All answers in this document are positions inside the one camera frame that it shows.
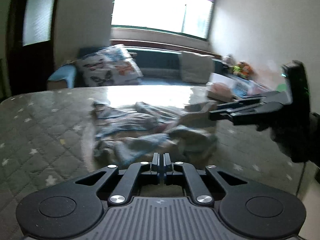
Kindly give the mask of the blue striped t-shirt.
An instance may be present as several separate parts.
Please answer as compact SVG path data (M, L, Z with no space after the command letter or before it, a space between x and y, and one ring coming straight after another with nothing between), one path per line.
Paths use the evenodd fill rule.
M216 102L206 100L183 109L144 102L118 108L95 101L81 140L89 171L109 164L127 168L151 161L154 153L204 168L217 147L216 122L209 113Z

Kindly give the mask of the clear plastic box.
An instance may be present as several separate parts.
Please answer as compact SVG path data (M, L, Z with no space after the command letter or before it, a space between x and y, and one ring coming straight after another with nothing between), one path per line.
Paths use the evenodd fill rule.
M262 93L271 91L270 88L262 84L259 84L253 80L246 80L237 76L233 76L232 79L235 81L233 94L240 98L243 98L245 96L262 94Z

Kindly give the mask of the plush toys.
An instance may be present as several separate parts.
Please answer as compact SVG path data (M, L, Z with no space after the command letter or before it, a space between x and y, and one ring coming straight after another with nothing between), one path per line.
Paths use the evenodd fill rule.
M232 54L228 54L224 58L225 64L228 66L229 74L249 80L253 75L252 67L245 61L236 62Z

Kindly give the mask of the tissue box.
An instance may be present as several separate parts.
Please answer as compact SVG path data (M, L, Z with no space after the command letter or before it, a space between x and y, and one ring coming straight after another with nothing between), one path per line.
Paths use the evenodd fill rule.
M211 73L206 84L206 95L222 102L233 101L233 89L236 81L224 75Z

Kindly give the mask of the quilted star table cover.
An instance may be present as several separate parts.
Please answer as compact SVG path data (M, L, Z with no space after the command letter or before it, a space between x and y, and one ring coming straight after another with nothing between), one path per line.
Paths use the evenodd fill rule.
M133 111L138 102L181 114L191 105L207 103L203 86L142 85L50 90L16 95L1 103L1 239L22 235L15 209L27 194L95 171L107 164L125 167L147 161L148 153L119 153L96 158L93 102ZM260 183L303 197L309 171L293 163L270 139L268 131L210 125L213 144L204 153L188 152L186 140L159 148L172 160L197 168L213 164Z

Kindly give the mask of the grey cushion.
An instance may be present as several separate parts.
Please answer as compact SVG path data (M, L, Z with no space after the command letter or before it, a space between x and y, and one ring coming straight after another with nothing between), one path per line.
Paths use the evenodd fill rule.
M180 76L183 82L206 84L214 72L214 61L210 55L188 51L179 54Z

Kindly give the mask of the dark green sofa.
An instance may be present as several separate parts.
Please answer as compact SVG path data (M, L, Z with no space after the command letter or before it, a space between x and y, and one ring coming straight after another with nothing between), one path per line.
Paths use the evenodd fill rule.
M180 62L178 57L181 51L127 46L125 46L125 48L128 50L129 54L132 56L133 60L143 73L143 77L141 77L137 83L129 83L127 85L180 85L183 83L190 84L181 80ZM77 59L87 54L97 52L100 49L103 48L81 49L79 51ZM213 73L221 74L223 72L225 64L215 57L213 57L213 61ZM80 72L79 74L83 83L85 84L82 74Z

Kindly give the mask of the window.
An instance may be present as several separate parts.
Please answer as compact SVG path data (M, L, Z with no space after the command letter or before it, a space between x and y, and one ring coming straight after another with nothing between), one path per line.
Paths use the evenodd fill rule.
M205 40L213 6L207 0L114 0L111 23Z

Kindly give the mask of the blue cushion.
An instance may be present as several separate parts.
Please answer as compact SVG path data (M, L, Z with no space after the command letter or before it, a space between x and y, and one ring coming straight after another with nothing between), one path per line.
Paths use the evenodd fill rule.
M74 88L76 74L76 67L74 65L66 64L61 66L48 78L47 89Z

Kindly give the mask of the butterfly print pillow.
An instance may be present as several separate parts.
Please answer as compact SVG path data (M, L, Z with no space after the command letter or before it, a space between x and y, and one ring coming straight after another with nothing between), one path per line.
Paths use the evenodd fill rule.
M75 62L89 87L137 83L143 73L123 44L80 57Z

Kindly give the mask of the dark door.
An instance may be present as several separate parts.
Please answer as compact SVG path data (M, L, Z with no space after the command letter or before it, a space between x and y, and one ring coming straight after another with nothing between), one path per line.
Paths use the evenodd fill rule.
M7 68L12 95L47 89L55 69L57 0L11 0L7 25Z

